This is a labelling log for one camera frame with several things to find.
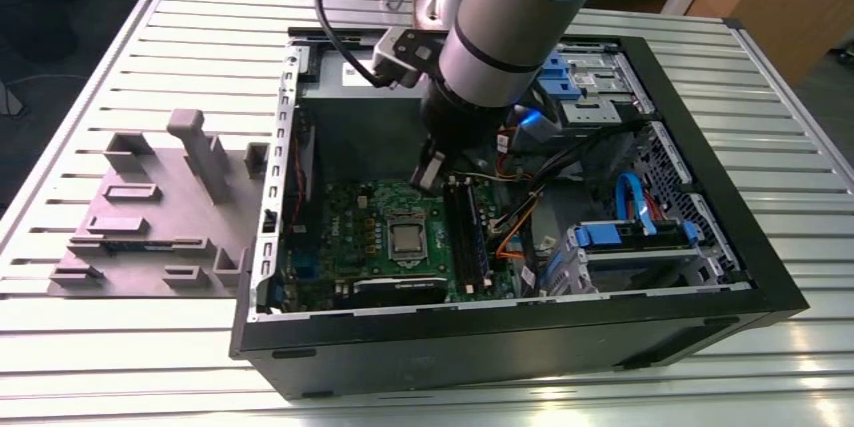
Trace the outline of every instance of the ram slot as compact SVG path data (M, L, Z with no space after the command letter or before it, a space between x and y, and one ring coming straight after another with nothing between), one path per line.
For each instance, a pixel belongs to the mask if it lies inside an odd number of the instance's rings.
M474 294L491 285L490 260L478 216L471 178L451 178L444 187L446 222L450 233L456 287L460 294Z

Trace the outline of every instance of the robotic arm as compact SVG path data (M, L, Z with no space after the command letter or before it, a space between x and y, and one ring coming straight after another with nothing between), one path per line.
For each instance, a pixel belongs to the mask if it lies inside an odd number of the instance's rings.
M419 0L416 7L421 24L452 22L443 45L421 31L393 28L373 53L384 85L412 87L423 73L429 77L421 101L428 139L411 179L423 191L446 160L482 145L531 96L543 62L586 0L462 0L454 12L458 1Z

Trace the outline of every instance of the green circuit board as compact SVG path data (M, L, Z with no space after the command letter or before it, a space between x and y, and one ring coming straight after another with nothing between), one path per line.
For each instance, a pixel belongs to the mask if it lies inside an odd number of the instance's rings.
M476 183L475 200L486 225L499 215L486 181ZM450 302L511 296L511 269L495 272L490 290L474 294L458 292L444 219L442 196L421 195L401 180L328 183L323 198L317 278L297 284L300 304L305 310L329 308L335 284L383 277L444 278L448 280ZM424 258L392 258L395 246L389 246L389 229L395 229L395 225L423 228Z

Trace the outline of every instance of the chip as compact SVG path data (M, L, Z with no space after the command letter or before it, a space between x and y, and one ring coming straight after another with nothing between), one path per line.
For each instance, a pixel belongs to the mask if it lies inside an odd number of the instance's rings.
M421 245L421 227L419 225L395 225L391 230L391 242L395 252L415 253L424 250Z
M423 212L393 213L385 217L388 258L403 267L427 259L427 230Z

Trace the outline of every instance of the red wire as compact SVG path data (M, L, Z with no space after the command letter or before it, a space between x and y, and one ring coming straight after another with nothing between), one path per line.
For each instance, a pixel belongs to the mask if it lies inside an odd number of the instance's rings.
M654 220L662 220L662 218L664 217L662 215L662 210L658 207L658 204L655 203L655 201L652 200L652 196L646 191L643 192L643 198L646 199L646 203L650 205L650 211L652 213L652 219Z

